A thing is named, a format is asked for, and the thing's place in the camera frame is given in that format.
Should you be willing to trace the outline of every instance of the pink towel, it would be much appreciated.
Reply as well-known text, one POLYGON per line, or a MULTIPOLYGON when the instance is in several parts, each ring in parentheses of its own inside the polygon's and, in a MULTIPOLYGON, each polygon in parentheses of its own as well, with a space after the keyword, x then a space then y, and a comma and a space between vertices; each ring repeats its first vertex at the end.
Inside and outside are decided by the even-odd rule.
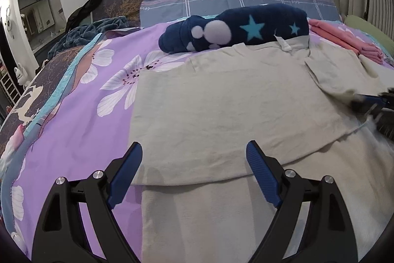
POLYGON ((375 44, 365 43, 362 40, 359 40, 351 32, 343 31, 336 26, 326 23, 325 21, 310 19, 309 24, 311 25, 311 30, 319 36, 322 36, 348 50, 354 51, 354 49, 356 49, 358 51, 354 51, 356 54, 363 54, 378 64, 383 63, 383 52, 375 44))

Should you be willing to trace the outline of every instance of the metal screw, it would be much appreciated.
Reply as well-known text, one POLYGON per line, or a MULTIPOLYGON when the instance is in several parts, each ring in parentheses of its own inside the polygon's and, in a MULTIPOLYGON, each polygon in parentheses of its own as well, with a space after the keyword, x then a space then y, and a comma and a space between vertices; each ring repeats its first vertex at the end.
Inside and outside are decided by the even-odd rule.
POLYGON ((333 182, 334 182, 334 179, 331 176, 328 176, 328 175, 324 177, 324 180, 328 184, 333 184, 333 182))
POLYGON ((104 175, 103 171, 96 171, 93 173, 94 178, 102 178, 103 175, 104 175))
POLYGON ((295 171, 293 170, 286 170, 286 172, 284 173, 287 177, 294 177, 296 175, 295 171))
POLYGON ((65 181, 66 181, 66 179, 61 176, 56 179, 56 184, 62 185, 65 181))

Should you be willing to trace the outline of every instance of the teal star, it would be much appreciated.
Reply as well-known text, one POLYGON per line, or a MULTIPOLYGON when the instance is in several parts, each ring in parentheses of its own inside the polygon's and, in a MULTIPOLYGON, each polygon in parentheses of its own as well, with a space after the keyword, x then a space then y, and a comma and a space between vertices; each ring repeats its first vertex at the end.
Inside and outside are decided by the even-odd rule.
POLYGON ((247 41, 249 42, 253 37, 263 39, 260 34, 260 30, 264 27, 265 23, 256 24, 252 15, 249 15, 249 25, 240 26, 247 32, 247 41))
POLYGON ((294 22, 293 26, 289 25, 289 27, 292 29, 292 34, 296 34, 298 36, 298 31, 301 29, 299 28, 296 23, 294 22))

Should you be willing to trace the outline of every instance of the rolled navy blanket with stars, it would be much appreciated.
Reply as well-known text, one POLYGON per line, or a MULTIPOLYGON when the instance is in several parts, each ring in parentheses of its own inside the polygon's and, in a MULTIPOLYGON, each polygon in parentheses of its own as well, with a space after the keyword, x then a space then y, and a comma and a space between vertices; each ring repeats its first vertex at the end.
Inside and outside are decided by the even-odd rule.
POLYGON ((225 10, 215 18, 193 15, 167 27, 159 38, 165 53, 200 52, 245 43, 259 45, 309 34, 307 14, 286 4, 225 10))

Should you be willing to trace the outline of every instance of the dark blue plush blanket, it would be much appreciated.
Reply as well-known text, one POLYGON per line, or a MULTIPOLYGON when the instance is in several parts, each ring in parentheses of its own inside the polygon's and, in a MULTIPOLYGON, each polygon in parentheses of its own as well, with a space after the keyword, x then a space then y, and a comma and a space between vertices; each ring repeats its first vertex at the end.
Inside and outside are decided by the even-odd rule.
POLYGON ((259 45, 309 34, 307 14, 285 4, 225 10, 212 19, 190 16, 167 27, 159 39, 165 53, 200 52, 235 44, 259 45))
POLYGON ((51 60, 57 53, 61 53, 73 47, 87 45, 99 33, 114 29, 128 28, 129 22, 125 16, 106 18, 95 21, 92 24, 78 26, 64 35, 58 43, 48 52, 51 60))

